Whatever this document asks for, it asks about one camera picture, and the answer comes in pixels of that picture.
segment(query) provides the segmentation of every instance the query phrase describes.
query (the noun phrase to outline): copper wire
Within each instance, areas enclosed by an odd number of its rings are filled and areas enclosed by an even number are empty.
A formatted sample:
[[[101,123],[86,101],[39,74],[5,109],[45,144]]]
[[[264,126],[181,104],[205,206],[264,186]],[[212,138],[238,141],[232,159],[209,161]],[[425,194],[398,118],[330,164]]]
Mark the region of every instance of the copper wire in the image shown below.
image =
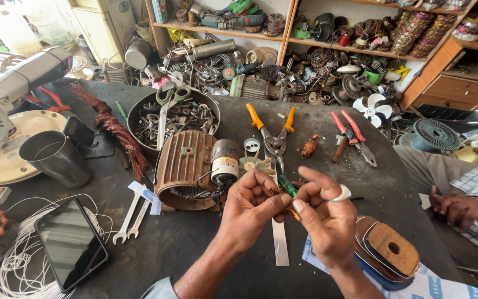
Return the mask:
[[[112,115],[110,106],[92,96],[77,83],[70,83],[69,90],[97,112],[95,116],[95,128],[102,132],[110,133],[119,140],[130,159],[136,181],[140,181],[143,178],[143,170],[147,168],[147,159],[143,156],[141,148],[137,145],[132,135],[130,135],[130,132],[123,128],[117,118]]]

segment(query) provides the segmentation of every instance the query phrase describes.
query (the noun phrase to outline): dark workbench surface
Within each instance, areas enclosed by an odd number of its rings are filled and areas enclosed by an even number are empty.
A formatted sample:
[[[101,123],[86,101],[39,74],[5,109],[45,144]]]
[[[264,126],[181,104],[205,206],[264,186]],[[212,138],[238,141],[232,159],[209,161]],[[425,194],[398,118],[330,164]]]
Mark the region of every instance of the dark workbench surface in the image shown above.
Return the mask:
[[[71,80],[61,79],[46,87],[57,93],[64,104],[76,102],[72,105],[73,111],[92,128],[95,112],[64,88],[69,82]],[[152,91],[143,87],[93,81],[80,81],[80,84],[107,102],[122,125],[126,123],[117,112],[114,102],[120,101],[128,112],[137,101]],[[240,145],[250,137],[261,140],[260,133],[250,126],[252,121],[245,108],[247,102],[253,104],[269,132],[276,136],[286,121],[278,117],[277,113],[288,115],[290,108],[296,106],[293,123],[295,132],[289,135],[287,150],[284,153],[285,170],[289,179],[299,179],[297,168],[300,165],[312,167],[336,178],[348,186],[354,195],[365,197],[365,200],[354,201],[359,214],[373,216],[397,230],[414,244],[420,253],[421,262],[441,278],[462,281],[426,214],[418,205],[418,194],[410,190],[408,174],[402,161],[388,140],[361,113],[346,108],[361,128],[363,136],[367,139],[366,144],[375,154],[378,164],[376,169],[367,166],[356,150],[349,146],[339,165],[331,163],[330,160],[337,149],[335,135],[340,134],[340,131],[335,126],[330,112],[337,111],[343,123],[349,125],[340,114],[341,107],[233,97],[214,97],[214,99],[219,103],[222,116],[218,136],[234,139]],[[315,152],[308,159],[302,159],[300,154],[302,147],[315,133],[326,139],[319,139]],[[134,180],[132,170],[124,170],[115,156],[90,159],[87,163],[92,167],[94,177],[84,187],[68,189],[41,174],[11,185],[12,193],[1,208],[9,208],[19,200],[29,197],[57,200],[86,193],[95,200],[100,214],[113,218],[113,230],[118,230],[133,197],[133,192],[127,188]],[[151,165],[147,171],[149,178],[153,177],[153,171],[154,165]],[[147,186],[152,185],[150,181],[143,182],[146,182]],[[85,207],[95,210],[90,200],[82,196],[79,198]],[[133,220],[142,201],[140,199]],[[44,200],[27,200],[14,207],[10,214],[16,220],[22,221],[45,204]],[[107,218],[98,219],[105,231],[108,231],[110,222]],[[272,226],[269,221],[254,247],[227,275],[220,292],[217,293],[217,298],[342,297],[329,275],[302,260],[307,237],[302,224],[289,216],[284,223],[290,267],[276,267]],[[110,240],[106,243],[110,260],[79,286],[72,298],[138,299],[149,286],[164,277],[171,276],[172,281],[176,282],[202,255],[216,234],[219,224],[219,214],[209,211],[177,211],[146,215],[137,239],[127,240],[124,244],[118,242],[114,246],[111,242],[113,234],[110,236]],[[39,266],[41,259],[35,259],[31,263]]]

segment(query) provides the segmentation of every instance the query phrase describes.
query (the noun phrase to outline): open-end wrench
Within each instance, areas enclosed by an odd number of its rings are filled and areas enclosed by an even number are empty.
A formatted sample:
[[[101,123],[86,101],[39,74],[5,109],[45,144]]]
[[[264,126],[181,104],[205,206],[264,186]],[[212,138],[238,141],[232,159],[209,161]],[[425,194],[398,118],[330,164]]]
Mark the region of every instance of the open-end wrench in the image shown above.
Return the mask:
[[[126,241],[126,229],[129,227],[130,219],[132,219],[132,215],[134,214],[134,210],[136,209],[137,201],[139,200],[140,196],[141,195],[134,192],[134,199],[132,200],[132,204],[130,205],[129,212],[126,214],[125,221],[123,221],[123,225],[121,226],[119,233],[115,234],[114,238],[112,239],[114,245],[115,241],[119,238],[123,238],[123,241],[121,242],[122,244]]]
[[[150,201],[143,198],[145,202],[143,203],[143,206],[141,207],[140,213],[137,215],[136,222],[134,223],[134,226],[130,228],[129,232],[127,233],[127,237],[130,239],[130,235],[133,234],[134,238],[137,238],[137,235],[139,234],[139,231],[137,230],[139,228],[139,225],[141,224],[141,221],[143,220],[143,216],[145,216],[145,213],[147,211],[147,208],[150,205]]]

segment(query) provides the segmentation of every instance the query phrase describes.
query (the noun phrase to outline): phone screen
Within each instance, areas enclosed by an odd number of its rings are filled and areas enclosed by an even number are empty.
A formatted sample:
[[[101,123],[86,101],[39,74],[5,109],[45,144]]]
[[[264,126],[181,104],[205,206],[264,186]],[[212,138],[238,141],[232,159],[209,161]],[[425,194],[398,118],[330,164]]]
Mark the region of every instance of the phone screen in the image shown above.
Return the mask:
[[[62,291],[72,289],[108,258],[77,199],[39,219],[36,230]]]

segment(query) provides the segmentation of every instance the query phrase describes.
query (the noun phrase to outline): pliers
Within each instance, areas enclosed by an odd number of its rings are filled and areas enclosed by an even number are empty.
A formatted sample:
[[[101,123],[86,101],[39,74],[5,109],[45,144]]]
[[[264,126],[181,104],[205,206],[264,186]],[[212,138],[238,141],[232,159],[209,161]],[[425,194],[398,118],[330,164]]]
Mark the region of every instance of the pliers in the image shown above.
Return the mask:
[[[342,110],[341,113],[344,118],[348,120],[353,130],[346,129],[346,127],[342,124],[341,120],[338,118],[337,113],[335,111],[332,111],[331,116],[333,117],[333,120],[335,120],[337,127],[339,128],[339,130],[341,130],[341,133],[344,136],[348,137],[349,144],[355,146],[357,152],[361,155],[363,160],[365,160],[372,167],[376,167],[377,163],[375,163],[375,157],[368,148],[368,146],[364,144],[366,138],[364,138],[364,136],[361,134],[361,130],[359,129],[355,121],[353,121],[352,117],[348,115],[348,112],[346,112],[346,110]]]
[[[293,127],[293,118],[294,118],[294,111],[296,110],[296,107],[292,107],[289,112],[289,116],[287,117],[287,122],[283,126],[282,132],[279,134],[278,137],[273,137],[261,119],[259,119],[254,107],[248,103],[246,105],[246,108],[248,109],[248,112],[250,112],[250,117],[252,118],[252,126],[256,127],[259,132],[263,135],[263,143],[265,144],[265,148],[268,150],[270,155],[272,155],[272,169],[276,169],[276,161],[278,162],[282,173],[284,173],[284,165],[283,165],[283,153],[285,152],[285,148],[287,147],[287,133],[292,133],[294,132]]]

